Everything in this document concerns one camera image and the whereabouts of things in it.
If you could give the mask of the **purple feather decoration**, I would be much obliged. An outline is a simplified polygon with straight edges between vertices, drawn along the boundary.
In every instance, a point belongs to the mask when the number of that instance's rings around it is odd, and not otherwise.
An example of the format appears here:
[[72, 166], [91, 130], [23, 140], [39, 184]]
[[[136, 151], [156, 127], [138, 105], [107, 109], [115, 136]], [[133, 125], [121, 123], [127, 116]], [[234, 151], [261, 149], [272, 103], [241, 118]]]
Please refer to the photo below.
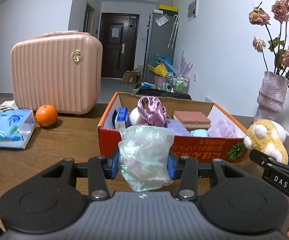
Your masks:
[[185, 58], [184, 51], [183, 51], [182, 55], [181, 55], [181, 61], [180, 61], [178, 76], [187, 77], [188, 74], [190, 73], [190, 71], [192, 70], [192, 68], [193, 68], [193, 64]]

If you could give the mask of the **pink ribbed suitcase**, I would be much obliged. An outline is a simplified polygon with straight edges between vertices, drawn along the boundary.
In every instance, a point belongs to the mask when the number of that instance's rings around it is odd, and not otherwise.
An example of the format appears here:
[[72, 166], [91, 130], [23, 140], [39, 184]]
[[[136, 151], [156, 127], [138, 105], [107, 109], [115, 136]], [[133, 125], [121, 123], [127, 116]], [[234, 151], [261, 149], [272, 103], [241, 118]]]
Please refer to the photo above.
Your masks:
[[97, 38], [78, 31], [56, 31], [15, 44], [10, 67], [16, 105], [88, 113], [100, 94], [102, 53]]

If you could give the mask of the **light blue soft toy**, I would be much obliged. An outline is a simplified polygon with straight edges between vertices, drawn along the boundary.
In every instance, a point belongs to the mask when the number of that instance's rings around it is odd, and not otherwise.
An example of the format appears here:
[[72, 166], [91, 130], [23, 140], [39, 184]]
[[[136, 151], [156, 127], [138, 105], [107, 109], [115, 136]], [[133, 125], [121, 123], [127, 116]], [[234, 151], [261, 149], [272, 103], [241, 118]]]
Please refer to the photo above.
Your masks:
[[193, 137], [201, 137], [201, 138], [207, 138], [209, 137], [208, 131], [205, 129], [196, 129], [191, 131], [191, 135]]

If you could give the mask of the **yellow bag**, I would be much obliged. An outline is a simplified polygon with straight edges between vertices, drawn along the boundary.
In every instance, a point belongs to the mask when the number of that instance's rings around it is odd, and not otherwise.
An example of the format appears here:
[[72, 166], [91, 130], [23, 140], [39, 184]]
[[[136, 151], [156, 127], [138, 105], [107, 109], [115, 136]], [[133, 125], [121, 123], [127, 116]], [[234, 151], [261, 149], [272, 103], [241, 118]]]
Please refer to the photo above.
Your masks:
[[155, 62], [154, 64], [148, 64], [147, 67], [159, 77], [166, 77], [168, 75], [168, 70], [163, 63]]

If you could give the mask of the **pink satin scrunchie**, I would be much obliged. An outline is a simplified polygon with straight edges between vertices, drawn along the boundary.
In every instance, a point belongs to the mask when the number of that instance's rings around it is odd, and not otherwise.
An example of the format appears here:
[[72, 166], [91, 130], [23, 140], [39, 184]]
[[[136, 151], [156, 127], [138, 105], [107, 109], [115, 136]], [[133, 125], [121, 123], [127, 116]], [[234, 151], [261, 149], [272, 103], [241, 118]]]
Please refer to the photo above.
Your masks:
[[142, 96], [137, 102], [140, 116], [149, 126], [164, 127], [167, 121], [167, 111], [159, 98], [154, 96]]

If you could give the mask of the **pink bucket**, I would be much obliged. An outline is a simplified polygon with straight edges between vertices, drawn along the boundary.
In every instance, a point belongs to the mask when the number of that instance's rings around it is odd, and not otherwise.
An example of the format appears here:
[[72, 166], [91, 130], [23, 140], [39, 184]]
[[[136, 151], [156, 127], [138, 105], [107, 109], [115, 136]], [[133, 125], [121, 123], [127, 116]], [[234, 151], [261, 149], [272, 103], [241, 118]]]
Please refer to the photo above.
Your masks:
[[156, 87], [163, 87], [163, 84], [166, 82], [166, 78], [165, 77], [161, 77], [158, 75], [155, 75], [155, 85]]

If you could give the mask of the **grey refrigerator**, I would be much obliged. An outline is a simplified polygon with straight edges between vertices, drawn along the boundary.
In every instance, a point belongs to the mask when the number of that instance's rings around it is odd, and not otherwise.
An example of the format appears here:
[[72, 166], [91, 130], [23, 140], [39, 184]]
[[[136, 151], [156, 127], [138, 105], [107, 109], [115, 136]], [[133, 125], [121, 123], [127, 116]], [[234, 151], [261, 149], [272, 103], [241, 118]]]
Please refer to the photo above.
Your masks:
[[163, 14], [152, 11], [147, 25], [147, 40], [144, 55], [143, 81], [154, 83], [154, 73], [147, 67], [157, 60], [155, 55], [165, 56], [173, 62], [174, 48], [172, 41], [169, 44], [174, 22], [177, 20], [177, 12], [163, 10]]

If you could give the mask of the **yellow white plush toy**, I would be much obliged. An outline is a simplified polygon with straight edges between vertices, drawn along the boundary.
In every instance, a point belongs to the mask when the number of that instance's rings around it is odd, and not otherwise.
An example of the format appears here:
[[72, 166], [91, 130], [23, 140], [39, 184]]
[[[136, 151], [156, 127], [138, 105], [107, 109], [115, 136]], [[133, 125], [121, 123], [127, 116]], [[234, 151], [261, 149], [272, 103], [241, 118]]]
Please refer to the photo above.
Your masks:
[[283, 143], [288, 136], [289, 132], [277, 122], [261, 119], [247, 130], [244, 145], [247, 149], [258, 150], [287, 165], [289, 158]]

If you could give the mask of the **pink layered sponge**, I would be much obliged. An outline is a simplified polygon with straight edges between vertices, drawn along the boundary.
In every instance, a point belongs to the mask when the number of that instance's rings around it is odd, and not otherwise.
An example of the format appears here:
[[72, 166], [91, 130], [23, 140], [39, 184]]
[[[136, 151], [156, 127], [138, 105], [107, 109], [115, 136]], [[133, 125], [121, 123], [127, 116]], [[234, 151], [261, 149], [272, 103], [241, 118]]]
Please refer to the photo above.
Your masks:
[[174, 120], [180, 122], [187, 130], [209, 129], [211, 120], [202, 112], [197, 111], [175, 111]]

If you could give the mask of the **iridescent plastic bag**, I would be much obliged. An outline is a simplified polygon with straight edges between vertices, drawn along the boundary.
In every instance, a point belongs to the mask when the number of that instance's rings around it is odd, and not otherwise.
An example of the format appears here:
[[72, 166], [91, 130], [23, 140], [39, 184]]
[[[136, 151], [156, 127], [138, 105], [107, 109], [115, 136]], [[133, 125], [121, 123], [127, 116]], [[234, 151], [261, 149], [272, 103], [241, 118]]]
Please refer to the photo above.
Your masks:
[[121, 175], [135, 192], [160, 189], [173, 180], [167, 170], [174, 133], [157, 126], [130, 126], [119, 130]]

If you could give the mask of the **dark brown entrance door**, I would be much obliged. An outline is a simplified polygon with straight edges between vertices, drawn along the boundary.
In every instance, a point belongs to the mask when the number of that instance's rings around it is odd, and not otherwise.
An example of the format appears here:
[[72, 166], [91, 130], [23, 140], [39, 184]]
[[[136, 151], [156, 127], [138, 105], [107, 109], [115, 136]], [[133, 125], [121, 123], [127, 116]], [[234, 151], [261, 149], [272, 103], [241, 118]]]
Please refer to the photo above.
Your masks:
[[134, 70], [139, 18], [138, 14], [102, 13], [102, 77], [121, 79], [125, 72]]

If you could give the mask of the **dried pink roses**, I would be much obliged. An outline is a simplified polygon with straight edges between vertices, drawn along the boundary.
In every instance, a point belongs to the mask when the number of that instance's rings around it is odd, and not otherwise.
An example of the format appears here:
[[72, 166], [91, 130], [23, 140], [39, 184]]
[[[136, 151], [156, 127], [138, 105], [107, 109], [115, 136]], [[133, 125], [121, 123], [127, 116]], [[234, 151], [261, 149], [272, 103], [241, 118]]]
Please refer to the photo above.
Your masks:
[[274, 55], [273, 73], [289, 80], [289, 46], [287, 46], [289, 0], [277, 0], [271, 6], [271, 12], [273, 13], [273, 19], [279, 23], [279, 32], [276, 37], [269, 30], [271, 17], [262, 9], [261, 5], [254, 6], [253, 10], [249, 12], [249, 23], [265, 27], [269, 35], [268, 41], [254, 37], [252, 45], [258, 53], [262, 54], [263, 58], [265, 58], [265, 49], [271, 51]]

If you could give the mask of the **purple textured vase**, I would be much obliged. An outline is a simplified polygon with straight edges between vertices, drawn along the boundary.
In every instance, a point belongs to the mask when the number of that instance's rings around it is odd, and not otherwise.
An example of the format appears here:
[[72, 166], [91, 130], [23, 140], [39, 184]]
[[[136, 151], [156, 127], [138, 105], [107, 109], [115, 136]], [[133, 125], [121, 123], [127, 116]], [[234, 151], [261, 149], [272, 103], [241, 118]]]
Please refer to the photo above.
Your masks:
[[257, 96], [257, 111], [253, 122], [261, 119], [275, 121], [276, 116], [282, 111], [289, 80], [286, 77], [274, 74], [270, 71], [264, 72], [262, 85]]

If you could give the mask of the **blue handkerchief packet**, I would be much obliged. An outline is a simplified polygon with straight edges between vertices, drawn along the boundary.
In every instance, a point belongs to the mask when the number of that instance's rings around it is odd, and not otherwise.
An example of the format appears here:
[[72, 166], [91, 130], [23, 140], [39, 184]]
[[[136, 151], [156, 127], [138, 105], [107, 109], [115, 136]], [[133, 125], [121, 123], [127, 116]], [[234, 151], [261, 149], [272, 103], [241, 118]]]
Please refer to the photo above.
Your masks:
[[121, 107], [117, 110], [115, 115], [114, 125], [116, 130], [121, 128], [128, 128], [129, 126], [129, 112], [125, 107]]

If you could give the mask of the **white umbrella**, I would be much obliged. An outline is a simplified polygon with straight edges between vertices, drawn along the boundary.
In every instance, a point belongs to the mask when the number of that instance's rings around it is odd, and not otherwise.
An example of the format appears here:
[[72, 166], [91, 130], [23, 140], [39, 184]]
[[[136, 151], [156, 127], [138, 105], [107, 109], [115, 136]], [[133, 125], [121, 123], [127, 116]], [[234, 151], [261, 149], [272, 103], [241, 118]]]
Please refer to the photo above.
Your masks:
[[177, 36], [177, 30], [179, 27], [179, 16], [178, 15], [174, 15], [175, 21], [173, 23], [173, 29], [172, 29], [172, 33], [170, 35], [169, 38], [169, 43], [168, 43], [168, 48], [174, 48], [174, 44], [175, 44], [175, 40], [176, 40], [176, 36]]

